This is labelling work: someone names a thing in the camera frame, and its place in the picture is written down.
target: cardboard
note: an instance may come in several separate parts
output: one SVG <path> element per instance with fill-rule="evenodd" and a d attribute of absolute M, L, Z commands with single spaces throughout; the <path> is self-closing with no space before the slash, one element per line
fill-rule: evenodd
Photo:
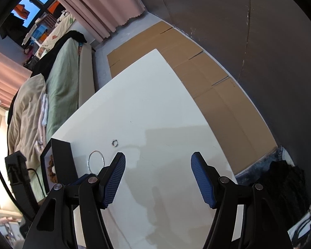
<path fill-rule="evenodd" d="M 195 100 L 234 174 L 276 147 L 264 120 L 235 81 L 199 46 L 164 22 L 107 56 L 112 77 L 153 49 L 161 53 Z"/>

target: black box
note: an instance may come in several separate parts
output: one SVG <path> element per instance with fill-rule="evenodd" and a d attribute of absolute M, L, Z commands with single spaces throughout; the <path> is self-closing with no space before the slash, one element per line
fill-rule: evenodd
<path fill-rule="evenodd" d="M 40 155 L 40 164 L 47 194 L 57 183 L 68 185 L 78 179 L 69 142 L 51 138 Z"/>

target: small metal ring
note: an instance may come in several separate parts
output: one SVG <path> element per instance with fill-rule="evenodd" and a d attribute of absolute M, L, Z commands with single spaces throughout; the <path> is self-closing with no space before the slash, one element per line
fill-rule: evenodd
<path fill-rule="evenodd" d="M 117 147 L 117 145 L 119 145 L 119 143 L 117 142 L 117 139 L 112 140 L 112 146 Z"/>
<path fill-rule="evenodd" d="M 93 173 L 93 172 L 92 172 L 91 169 L 90 169 L 90 157 L 91 157 L 91 155 L 92 155 L 93 153 L 95 153 L 95 152 L 97 152 L 97 153 L 99 153 L 99 154 L 101 155 L 101 157 L 102 157 L 102 162 L 103 162 L 103 164 L 104 164 L 103 167 L 105 166 L 104 156 L 102 155 L 102 153 L 101 153 L 100 151 L 95 150 L 95 151 L 93 151 L 92 153 L 90 153 L 89 159 L 87 160 L 87 167 L 89 168 L 89 171 L 90 171 L 91 173 Z"/>

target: wall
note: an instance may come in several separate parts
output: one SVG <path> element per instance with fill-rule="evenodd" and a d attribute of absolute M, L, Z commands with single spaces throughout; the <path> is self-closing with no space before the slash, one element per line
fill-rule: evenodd
<path fill-rule="evenodd" d="M 293 0 L 142 0 L 238 81 L 311 196 L 311 21 Z"/>
<path fill-rule="evenodd" d="M 22 47 L 17 45 L 9 36 L 6 36 L 5 39 L 1 39 L 0 36 L 0 52 L 20 65 L 27 58 Z"/>

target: black cable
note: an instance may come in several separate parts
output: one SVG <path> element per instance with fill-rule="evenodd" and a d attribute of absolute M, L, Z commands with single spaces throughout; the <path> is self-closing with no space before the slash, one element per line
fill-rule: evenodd
<path fill-rule="evenodd" d="M 35 174 L 37 175 L 37 179 L 38 179 L 38 182 L 39 182 L 39 186 L 40 186 L 41 191 L 43 192 L 43 196 L 44 196 L 44 198 L 45 198 L 46 196 L 45 196 L 45 193 L 44 193 L 43 187 L 41 186 L 40 179 L 39 179 L 39 176 L 38 176 L 37 171 L 35 171 L 35 170 L 34 170 L 34 169 L 32 169 L 32 168 L 28 169 L 28 171 L 30 171 L 30 170 L 34 171 L 34 172 L 35 172 Z"/>
<path fill-rule="evenodd" d="M 23 214 L 23 216 L 25 218 L 27 218 L 30 222 L 33 221 L 33 219 L 26 213 L 26 211 L 19 205 L 19 203 L 16 201 L 16 199 L 14 198 L 14 196 L 12 195 L 12 192 L 10 192 L 6 182 L 5 182 L 5 179 L 4 177 L 2 176 L 2 173 L 0 171 L 0 180 L 1 180 L 1 183 L 2 185 L 4 186 L 9 198 L 12 200 L 12 202 L 14 203 L 14 205 L 20 210 L 20 212 Z"/>

